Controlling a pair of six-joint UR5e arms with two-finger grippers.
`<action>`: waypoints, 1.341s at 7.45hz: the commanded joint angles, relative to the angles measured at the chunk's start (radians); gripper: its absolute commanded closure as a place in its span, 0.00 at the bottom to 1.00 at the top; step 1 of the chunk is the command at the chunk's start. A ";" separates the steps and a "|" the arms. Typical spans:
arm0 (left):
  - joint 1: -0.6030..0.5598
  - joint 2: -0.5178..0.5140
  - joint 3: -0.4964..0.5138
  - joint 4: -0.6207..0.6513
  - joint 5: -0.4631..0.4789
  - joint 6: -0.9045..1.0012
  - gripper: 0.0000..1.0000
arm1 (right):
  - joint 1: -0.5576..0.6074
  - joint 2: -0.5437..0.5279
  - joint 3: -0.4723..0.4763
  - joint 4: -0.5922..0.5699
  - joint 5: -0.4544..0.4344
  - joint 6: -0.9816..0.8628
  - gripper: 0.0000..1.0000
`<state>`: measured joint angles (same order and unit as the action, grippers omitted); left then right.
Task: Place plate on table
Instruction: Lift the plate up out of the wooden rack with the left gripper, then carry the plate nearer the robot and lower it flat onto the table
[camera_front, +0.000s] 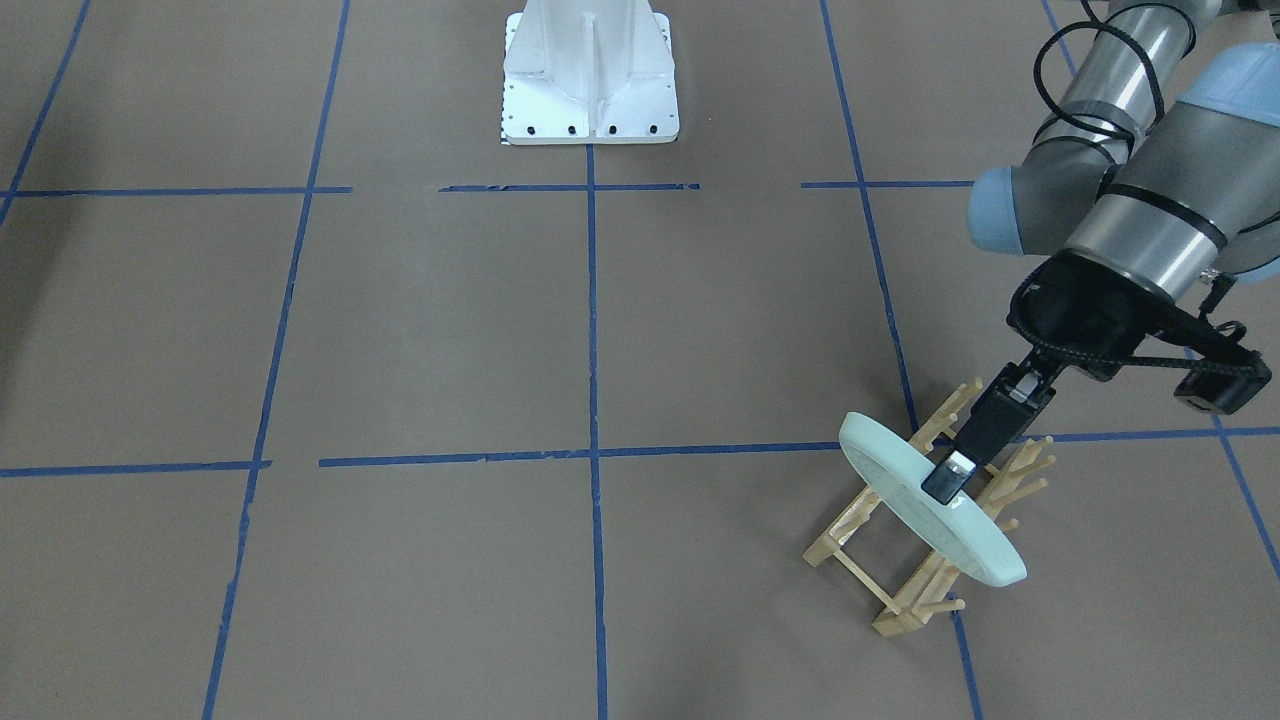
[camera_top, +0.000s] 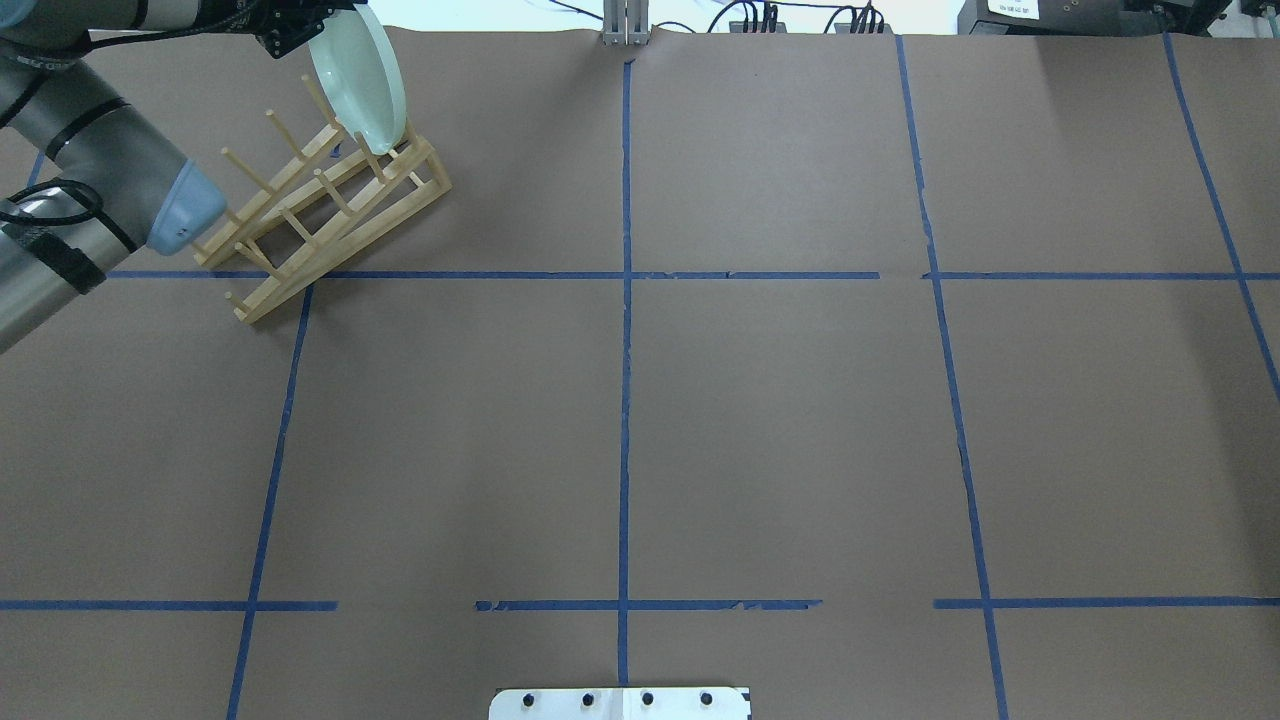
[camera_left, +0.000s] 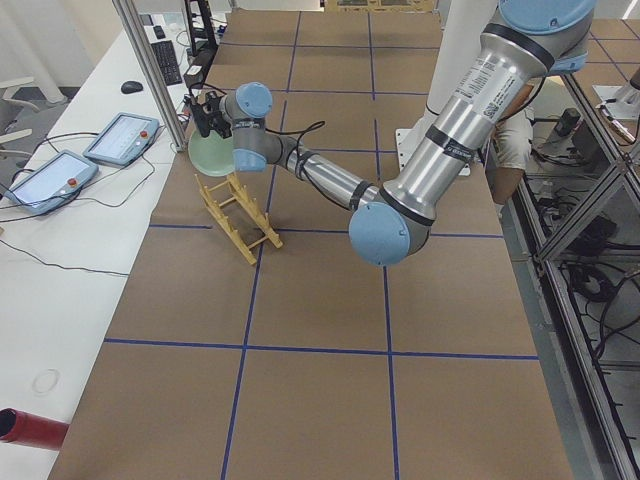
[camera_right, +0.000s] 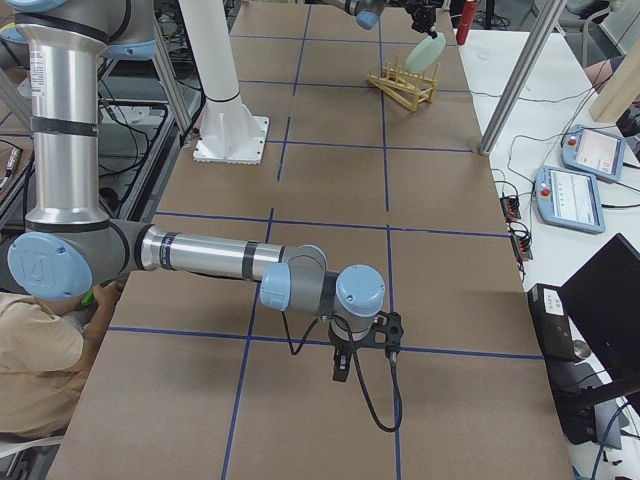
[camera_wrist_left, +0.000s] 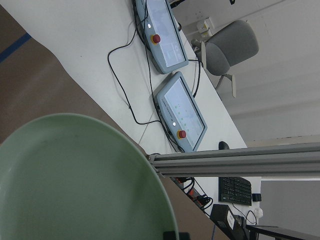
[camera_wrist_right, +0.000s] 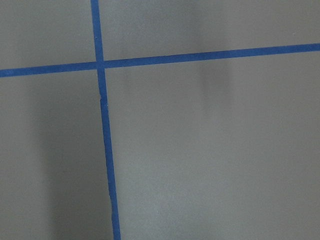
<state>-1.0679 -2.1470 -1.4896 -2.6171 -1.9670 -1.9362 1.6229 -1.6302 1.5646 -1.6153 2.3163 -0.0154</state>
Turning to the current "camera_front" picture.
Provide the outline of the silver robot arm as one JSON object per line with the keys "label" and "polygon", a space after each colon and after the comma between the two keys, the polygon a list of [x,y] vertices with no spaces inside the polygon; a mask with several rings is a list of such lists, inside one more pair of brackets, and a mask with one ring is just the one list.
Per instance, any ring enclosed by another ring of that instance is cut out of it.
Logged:
{"label": "silver robot arm", "polygon": [[1125,366],[1183,368],[1176,397],[1219,415],[1270,380],[1236,322],[1210,314],[1239,282],[1277,274],[1277,42],[1220,53],[1180,96],[1164,92],[1216,19],[1275,1],[1111,1],[1094,42],[1024,161],[972,186],[974,245],[1043,263],[1014,292],[1030,345],[972,406],[923,480],[950,502],[1021,436],[1069,368],[1100,382]]}

